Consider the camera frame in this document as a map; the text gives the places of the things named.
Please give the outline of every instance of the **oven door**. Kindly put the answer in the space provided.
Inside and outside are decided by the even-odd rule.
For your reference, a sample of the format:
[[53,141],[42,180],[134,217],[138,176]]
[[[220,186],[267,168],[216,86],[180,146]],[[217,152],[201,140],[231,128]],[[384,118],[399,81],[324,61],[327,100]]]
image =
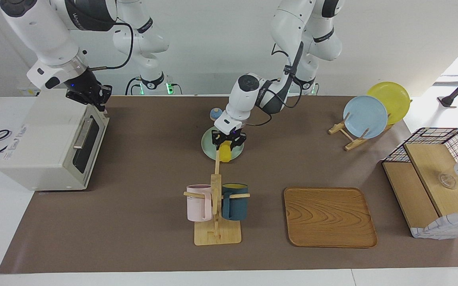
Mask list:
[[106,125],[107,119],[96,108],[88,105],[84,118],[80,123],[80,130],[65,160],[66,169],[84,187],[87,187]]

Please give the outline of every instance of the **blue plate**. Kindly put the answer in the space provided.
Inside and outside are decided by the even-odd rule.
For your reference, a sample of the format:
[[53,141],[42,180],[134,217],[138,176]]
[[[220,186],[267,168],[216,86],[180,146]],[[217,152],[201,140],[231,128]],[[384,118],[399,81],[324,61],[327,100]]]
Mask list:
[[386,128],[388,114],[386,108],[378,99],[362,95],[351,99],[344,108],[343,118],[349,113],[345,121],[347,130],[356,137],[369,128],[364,139],[370,139],[378,136]]

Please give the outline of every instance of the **plate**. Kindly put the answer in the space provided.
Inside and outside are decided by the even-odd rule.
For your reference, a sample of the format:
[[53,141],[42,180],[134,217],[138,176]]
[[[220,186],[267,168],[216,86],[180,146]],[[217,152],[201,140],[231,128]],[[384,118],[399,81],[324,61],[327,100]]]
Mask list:
[[388,117],[388,124],[399,122],[409,111],[411,99],[402,85],[391,81],[378,83],[369,89],[367,95],[377,98],[385,106]]
[[[200,146],[202,147],[202,151],[206,156],[210,157],[212,160],[215,160],[217,157],[217,148],[213,145],[211,141],[211,130],[218,130],[216,127],[212,127],[204,132],[202,139],[200,141]],[[243,147],[245,143],[241,146],[236,146],[231,151],[231,160],[234,160],[236,157],[240,156],[241,152],[243,152]]]
[[364,139],[370,139],[378,136],[386,128],[388,113],[385,106],[378,99],[361,95],[357,96],[345,105],[343,118],[349,113],[345,121],[347,130],[356,137],[369,128]]

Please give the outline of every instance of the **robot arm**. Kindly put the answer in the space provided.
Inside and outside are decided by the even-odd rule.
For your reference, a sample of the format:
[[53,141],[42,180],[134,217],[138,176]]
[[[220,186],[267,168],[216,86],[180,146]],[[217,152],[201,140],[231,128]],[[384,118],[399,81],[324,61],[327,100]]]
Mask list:
[[338,14],[345,0],[317,0],[307,26],[303,31],[302,40],[305,43],[300,65],[296,72],[298,84],[303,87],[302,94],[312,91],[318,70],[318,58],[334,60],[342,51],[333,27],[333,18]]
[[[104,105],[111,96],[112,87],[102,85],[96,80],[93,72],[89,70],[84,52],[71,39],[58,14],[66,11],[71,17],[70,22],[79,29],[107,31],[115,22],[109,11],[110,2],[97,1],[100,9],[89,10],[94,15],[87,15],[70,0],[56,0],[51,3],[46,0],[0,0],[5,20],[38,57],[27,73],[34,85],[40,89],[52,89],[65,83],[69,90],[66,94],[68,98],[95,105],[99,111],[105,109]],[[83,3],[95,4],[95,1]]]
[[[159,93],[166,90],[165,85],[160,85],[163,72],[151,53],[167,50],[169,42],[162,36],[161,30],[153,26],[153,20],[141,1],[0,0],[0,7],[10,27],[38,57],[27,76],[40,89],[52,89],[65,83],[69,90],[66,94],[68,98],[95,105],[103,111],[112,87],[96,80],[84,57],[85,51],[80,51],[68,30],[109,31],[117,24],[119,10],[120,17],[129,26],[139,27],[132,31],[137,38],[132,55],[140,64],[142,81],[149,89],[156,89]],[[130,33],[116,31],[116,47],[128,55],[131,38]]]
[[286,54],[288,65],[279,82],[252,73],[241,76],[231,90],[225,111],[215,121],[220,132],[239,133],[254,105],[267,114],[280,112],[292,82],[310,91],[317,70],[316,57],[334,60],[340,54],[342,45],[334,34],[332,18],[343,3],[344,0],[282,0],[273,16],[271,35]]
[[[135,40],[132,60],[138,64],[140,81],[143,83],[145,94],[167,94],[167,86],[164,82],[166,75],[154,56],[169,48],[169,40],[164,31],[154,24],[142,1],[118,0],[118,15],[132,27],[138,27],[133,29]],[[113,35],[113,43],[120,52],[128,55],[131,35],[126,31],[116,31]]]

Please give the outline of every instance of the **mug rack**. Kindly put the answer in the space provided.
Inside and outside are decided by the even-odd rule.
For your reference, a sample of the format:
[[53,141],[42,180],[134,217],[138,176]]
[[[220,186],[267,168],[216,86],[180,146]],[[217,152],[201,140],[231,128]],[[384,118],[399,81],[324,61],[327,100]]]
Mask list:
[[[204,199],[204,195],[184,192],[187,197],[198,197]],[[250,197],[246,194],[232,194],[230,199]],[[220,151],[217,150],[215,159],[215,173],[211,175],[211,205],[213,219],[209,221],[197,221],[194,225],[194,244],[217,245],[236,244],[241,242],[240,221],[227,220],[221,215],[222,209],[222,175],[220,174]]]

